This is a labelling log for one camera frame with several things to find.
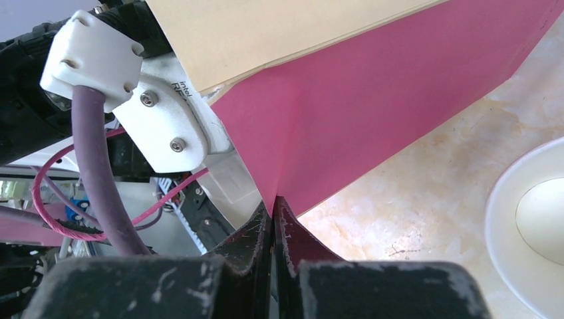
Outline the stack of paper cups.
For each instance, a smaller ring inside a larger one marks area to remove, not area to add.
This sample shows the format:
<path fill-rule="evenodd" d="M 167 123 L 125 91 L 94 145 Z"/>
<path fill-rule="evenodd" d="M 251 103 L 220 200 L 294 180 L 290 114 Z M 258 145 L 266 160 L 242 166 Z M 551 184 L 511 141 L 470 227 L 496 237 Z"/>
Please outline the stack of paper cups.
<path fill-rule="evenodd" d="M 490 259 L 509 289 L 542 318 L 563 317 L 563 138 L 513 162 L 486 202 Z"/>

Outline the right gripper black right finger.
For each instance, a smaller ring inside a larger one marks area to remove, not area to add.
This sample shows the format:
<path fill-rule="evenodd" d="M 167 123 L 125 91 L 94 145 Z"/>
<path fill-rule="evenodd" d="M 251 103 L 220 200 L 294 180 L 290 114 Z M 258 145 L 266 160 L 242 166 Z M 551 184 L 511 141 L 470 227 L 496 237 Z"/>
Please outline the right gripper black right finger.
<path fill-rule="evenodd" d="M 273 206 L 281 318 L 489 318 L 477 282 L 454 263 L 346 261 L 288 202 Z"/>

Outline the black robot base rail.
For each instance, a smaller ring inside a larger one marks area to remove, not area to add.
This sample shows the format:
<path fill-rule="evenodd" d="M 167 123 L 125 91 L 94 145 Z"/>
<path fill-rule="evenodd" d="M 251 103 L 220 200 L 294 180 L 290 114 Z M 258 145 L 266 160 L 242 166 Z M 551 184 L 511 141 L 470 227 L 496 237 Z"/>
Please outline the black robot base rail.
<path fill-rule="evenodd" d="M 234 231 L 195 181 L 169 199 L 160 220 L 143 233 L 160 255 L 197 257 L 208 253 Z"/>

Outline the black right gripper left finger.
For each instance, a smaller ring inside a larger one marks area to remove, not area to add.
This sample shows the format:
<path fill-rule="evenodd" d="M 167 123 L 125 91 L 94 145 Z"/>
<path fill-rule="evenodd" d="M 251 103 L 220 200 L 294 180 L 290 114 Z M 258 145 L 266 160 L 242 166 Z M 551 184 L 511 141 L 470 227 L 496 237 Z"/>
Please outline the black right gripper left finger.
<path fill-rule="evenodd" d="M 65 260 L 43 279 L 25 318 L 268 318 L 271 218 L 249 221 L 200 257 Z"/>

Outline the kraft pink paper bag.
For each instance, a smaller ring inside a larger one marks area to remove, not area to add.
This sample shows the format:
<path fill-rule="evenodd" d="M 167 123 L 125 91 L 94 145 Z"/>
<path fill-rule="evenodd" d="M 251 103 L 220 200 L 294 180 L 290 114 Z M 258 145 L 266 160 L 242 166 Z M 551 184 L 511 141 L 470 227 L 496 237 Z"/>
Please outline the kraft pink paper bag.
<path fill-rule="evenodd" d="M 562 1 L 131 1 L 86 11 L 173 53 L 266 207 L 330 197 L 505 82 Z M 71 136 L 40 79 L 70 19 L 1 43 L 1 164 Z"/>

